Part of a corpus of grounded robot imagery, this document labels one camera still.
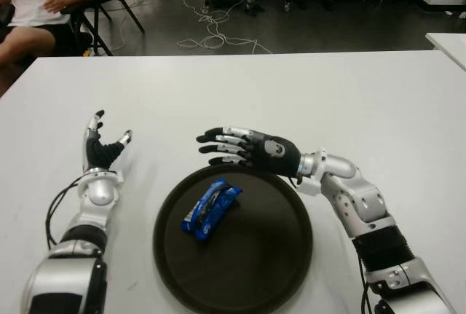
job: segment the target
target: shorts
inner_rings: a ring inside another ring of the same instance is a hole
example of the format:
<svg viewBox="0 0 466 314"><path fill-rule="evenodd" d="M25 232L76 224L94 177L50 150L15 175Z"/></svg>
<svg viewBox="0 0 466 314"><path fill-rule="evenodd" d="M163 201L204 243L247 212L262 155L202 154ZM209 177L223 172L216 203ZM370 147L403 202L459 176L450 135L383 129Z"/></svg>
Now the shorts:
<svg viewBox="0 0 466 314"><path fill-rule="evenodd" d="M7 26L5 36L12 32L16 26ZM33 26L34 28L43 28L49 31L55 39L55 47L52 56L69 55L70 51L74 50L75 40L74 34L68 24L54 24L54 25L39 25Z"/></svg>

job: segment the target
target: black cable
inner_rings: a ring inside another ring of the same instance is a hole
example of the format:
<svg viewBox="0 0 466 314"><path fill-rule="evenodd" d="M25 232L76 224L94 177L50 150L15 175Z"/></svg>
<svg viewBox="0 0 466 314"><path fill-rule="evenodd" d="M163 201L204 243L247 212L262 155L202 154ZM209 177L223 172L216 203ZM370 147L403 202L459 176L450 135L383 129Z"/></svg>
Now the black cable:
<svg viewBox="0 0 466 314"><path fill-rule="evenodd" d="M364 308L364 303L367 304L367 308L369 310L369 314L372 314L371 303L369 302L369 295L368 295L368 288L369 283L364 278L364 271L363 271L363 261L360 257L358 257L359 261L359 273L361 275L361 281L363 282L363 298L361 299L361 314L366 314L366 309Z"/></svg>
<svg viewBox="0 0 466 314"><path fill-rule="evenodd" d="M114 170L106 170L105 172L110 172L110 173L116 173ZM50 206L49 206L49 209L47 211L47 217L45 219L45 235L47 237L47 247L48 249L50 250L51 249L51 245L56 245L57 242L55 241L55 239L53 238L52 236L52 233L50 231L50 222L52 221L52 217L53 217L53 214L55 213L55 211L57 210L58 206L61 204L61 202L63 201L63 198L65 198L65 195L66 193L68 192L69 189L72 189L74 187L77 187L78 186L78 181L85 177L85 176L88 176L90 174L96 174L96 172L91 172L91 173L86 173L86 174L83 174L82 176L76 178L74 181L72 181L65 189L63 189L62 191L60 191L57 196L55 196L52 200L52 202L50 203Z"/></svg>
<svg viewBox="0 0 466 314"><path fill-rule="evenodd" d="M294 189L298 189L296 188L296 185L293 183L293 181L291 180L291 177L288 177L288 180L290 181L291 185L293 186Z"/></svg>
<svg viewBox="0 0 466 314"><path fill-rule="evenodd" d="M367 290L369 288L369 283L364 283L364 292L363 297L361 298L361 314L366 314L366 299L367 299Z"/></svg>

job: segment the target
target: tangled cable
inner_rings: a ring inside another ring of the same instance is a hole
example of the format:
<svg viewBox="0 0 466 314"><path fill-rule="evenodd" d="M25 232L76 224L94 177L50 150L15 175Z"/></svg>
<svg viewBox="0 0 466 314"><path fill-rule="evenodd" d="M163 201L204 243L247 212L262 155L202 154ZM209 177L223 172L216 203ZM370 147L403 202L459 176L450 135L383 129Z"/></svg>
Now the tangled cable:
<svg viewBox="0 0 466 314"><path fill-rule="evenodd" d="M215 11L212 11L209 15L207 15L207 14L199 13L195 7L190 6L189 4L186 3L186 0L183 0L184 5L192 9L193 12L200 17L198 20L199 23L204 23L204 22L207 23L206 29L209 34L208 36L204 37L200 41L196 41L194 39L184 39L183 41L179 41L177 45L179 47L185 47L185 48L201 47L201 48L206 48L209 50L217 50L219 48L222 48L225 44L229 44L232 46L241 46L244 44L252 43L253 51L251 54L254 54L257 46L259 46L265 52L269 54L273 54L270 50L268 50L262 44L258 43L257 39L243 39L239 37L228 37L218 30L219 24L225 23L226 21L229 20L230 12L232 11L232 9L241 5L241 3L243 3L244 1L245 0L239 1L238 3L231 6L227 11L215 10Z"/></svg>

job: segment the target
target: wire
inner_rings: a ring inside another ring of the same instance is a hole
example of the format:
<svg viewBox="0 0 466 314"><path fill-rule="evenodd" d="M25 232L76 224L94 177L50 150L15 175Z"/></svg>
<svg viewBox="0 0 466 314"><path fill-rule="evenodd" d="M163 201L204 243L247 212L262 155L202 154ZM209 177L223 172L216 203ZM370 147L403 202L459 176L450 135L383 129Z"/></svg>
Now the wire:
<svg viewBox="0 0 466 314"><path fill-rule="evenodd" d="M365 308L365 303L367 304L367 308L369 310L369 314L372 314L372 309L371 309L371 303L369 302L369 295L368 295L368 288L369 288L369 283L366 281L364 278L364 271L363 271L363 261L361 260L360 257L358 257L359 261L359 273L361 275L361 281L363 282L363 297L361 298L361 314L366 314L366 308Z"/></svg>
<svg viewBox="0 0 466 314"><path fill-rule="evenodd" d="M367 298L367 290L369 289L369 283L364 283L364 292L363 297L361 298L361 313L366 314L366 298Z"/></svg>
<svg viewBox="0 0 466 314"><path fill-rule="evenodd" d="M190 6L189 4L186 3L186 0L183 0L183 4L185 7L190 8L193 10L195 15L198 15L200 18L198 20L199 23L204 23L206 22L206 29L208 31L208 36L204 37L200 41L196 41L194 39L184 39L183 41L177 42L177 45L179 47L185 47L185 48L196 48L196 47L201 47L205 48L208 50L217 50L219 48L222 48L225 44L229 44L232 46L241 46L244 44L253 44L253 50L251 54L254 54L256 51L257 46L259 46L262 50L269 54L273 54L270 50L268 50L266 47L264 47L262 44L258 43L257 39L243 39L239 37L228 37L225 34L221 33L218 30L218 24L225 23L226 21L229 20L231 17L230 12L240 4L242 4L245 0L241 0L237 2L236 4L233 4L226 12L223 10L215 10L212 11L209 15L207 14L202 14L199 13L195 7ZM221 14L220 17L214 17L214 15L217 15L218 13Z"/></svg>
<svg viewBox="0 0 466 314"><path fill-rule="evenodd" d="M115 51L120 50L120 49L122 49L122 48L124 48L124 47L126 46L126 41L125 41L125 38L123 37L123 29L122 29L122 26L123 26L123 23L125 22L125 20L126 20L127 17L128 17L128 15L126 14L126 15L123 17L123 19L122 19L122 21L120 22L120 24L118 25L118 27L119 27L119 36L120 36L120 38L121 38L121 40L122 40L122 44L119 45L118 47L115 47L115 48L109 48L109 49L110 49L110 52L115 52Z"/></svg>
<svg viewBox="0 0 466 314"><path fill-rule="evenodd" d="M104 172L111 172L111 173L116 173L114 170L105 170ZM48 249L50 250L51 249L51 245L56 245L57 242L55 241L55 239L53 238L52 236L52 233L50 231L50 222L52 221L52 217L55 213L55 211L57 210L58 206L61 204L61 202L63 201L63 198L66 196L66 193L68 192L69 189L72 189L74 187L77 187L78 186L78 182L85 176L88 176L90 174L95 174L95 172L91 172L91 173L86 173L86 174L83 174L82 176L76 178L74 181L72 181L65 189L63 189L62 191L60 191L57 196L55 196L52 200L52 202L50 203L49 205L49 209L47 211L47 217L45 219L45 235L47 236L47 247Z"/></svg>
<svg viewBox="0 0 466 314"><path fill-rule="evenodd" d="M288 180L290 181L291 185L293 186L294 189L298 189L296 188L296 185L293 183L293 181L291 180L291 177L288 177Z"/></svg>

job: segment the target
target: chair leg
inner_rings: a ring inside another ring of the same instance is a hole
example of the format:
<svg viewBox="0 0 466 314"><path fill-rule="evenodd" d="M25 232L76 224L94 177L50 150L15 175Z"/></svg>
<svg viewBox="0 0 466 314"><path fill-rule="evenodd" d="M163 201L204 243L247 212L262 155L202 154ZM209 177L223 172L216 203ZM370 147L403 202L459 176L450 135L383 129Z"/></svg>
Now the chair leg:
<svg viewBox="0 0 466 314"><path fill-rule="evenodd" d="M102 13L107 17L108 21L111 21L111 16L108 15L107 11L102 7L101 4L99 4L99 9L102 11Z"/></svg>
<svg viewBox="0 0 466 314"><path fill-rule="evenodd" d="M144 31L144 28L143 26L141 25L141 23L139 23L139 20L137 19L137 17L134 15L133 11L131 10L130 6L128 6L128 3L126 3L125 0L119 0L123 6L125 6L125 9L127 10L128 13L130 13L131 15L131 18L134 20L134 22L136 23L136 25L139 27L139 30L141 30L141 32L144 34L145 31Z"/></svg>
<svg viewBox="0 0 466 314"><path fill-rule="evenodd" d="M76 44L76 55L79 54L81 51L81 42L79 41L79 29L81 28L81 22L79 18L77 18L73 23L73 30L74 30L74 43Z"/></svg>
<svg viewBox="0 0 466 314"><path fill-rule="evenodd" d="M95 36L98 36L99 34L99 7L95 6L94 7L94 30L95 30ZM94 54L98 54L98 41L96 38L94 38Z"/></svg>
<svg viewBox="0 0 466 314"><path fill-rule="evenodd" d="M101 37L98 35L97 31L94 29L94 27L91 25L89 20L86 18L86 16L83 14L82 15L82 21L86 25L86 27L89 29L90 33L94 36L94 46L95 45L100 45L103 50L105 50L105 53L111 57L113 54L111 54L110 49L106 46L106 44L103 42Z"/></svg>

